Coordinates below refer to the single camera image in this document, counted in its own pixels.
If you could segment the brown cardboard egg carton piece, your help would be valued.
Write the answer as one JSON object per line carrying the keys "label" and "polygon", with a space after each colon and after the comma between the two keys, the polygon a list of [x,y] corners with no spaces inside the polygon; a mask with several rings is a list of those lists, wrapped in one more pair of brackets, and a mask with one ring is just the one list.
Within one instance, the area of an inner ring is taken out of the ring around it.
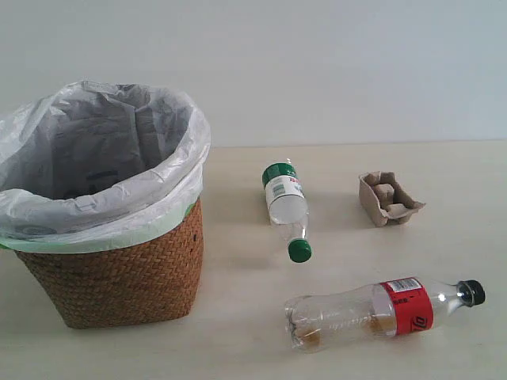
{"label": "brown cardboard egg carton piece", "polygon": [[359,175],[359,200],[376,227],[405,224],[425,207],[403,189],[394,172],[385,171]]}

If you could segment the translucent white bin liner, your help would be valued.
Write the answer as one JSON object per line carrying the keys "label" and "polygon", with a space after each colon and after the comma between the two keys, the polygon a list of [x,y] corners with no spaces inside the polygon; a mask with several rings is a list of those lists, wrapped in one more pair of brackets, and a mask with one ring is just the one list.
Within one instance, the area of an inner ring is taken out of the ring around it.
{"label": "translucent white bin liner", "polygon": [[1,118],[1,244],[94,253],[175,229],[203,189],[211,128],[184,93],[81,81]]}

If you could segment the woven wicker waste basket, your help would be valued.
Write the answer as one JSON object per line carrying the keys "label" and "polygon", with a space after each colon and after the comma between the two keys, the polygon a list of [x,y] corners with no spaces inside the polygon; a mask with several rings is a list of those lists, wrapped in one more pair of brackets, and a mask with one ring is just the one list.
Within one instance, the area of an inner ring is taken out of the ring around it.
{"label": "woven wicker waste basket", "polygon": [[200,282],[201,203],[167,234],[98,253],[17,253],[65,325],[95,329],[170,321],[189,314]]}

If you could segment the green label clear plastic bottle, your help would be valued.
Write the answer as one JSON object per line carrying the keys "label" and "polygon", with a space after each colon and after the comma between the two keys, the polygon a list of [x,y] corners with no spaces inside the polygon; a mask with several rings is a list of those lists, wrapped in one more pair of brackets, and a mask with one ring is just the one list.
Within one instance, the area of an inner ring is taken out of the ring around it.
{"label": "green label clear plastic bottle", "polygon": [[289,258],[304,263],[312,256],[307,239],[309,207],[290,159],[274,162],[261,175],[271,224],[285,240]]}

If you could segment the red label clear cola bottle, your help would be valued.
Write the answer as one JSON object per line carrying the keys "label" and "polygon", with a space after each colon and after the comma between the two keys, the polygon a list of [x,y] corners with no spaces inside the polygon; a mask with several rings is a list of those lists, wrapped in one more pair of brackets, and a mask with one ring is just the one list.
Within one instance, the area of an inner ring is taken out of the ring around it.
{"label": "red label clear cola bottle", "polygon": [[459,308],[485,301],[477,280],[445,283],[413,276],[338,294],[299,296],[287,301],[284,311],[292,347],[316,352],[434,329]]}

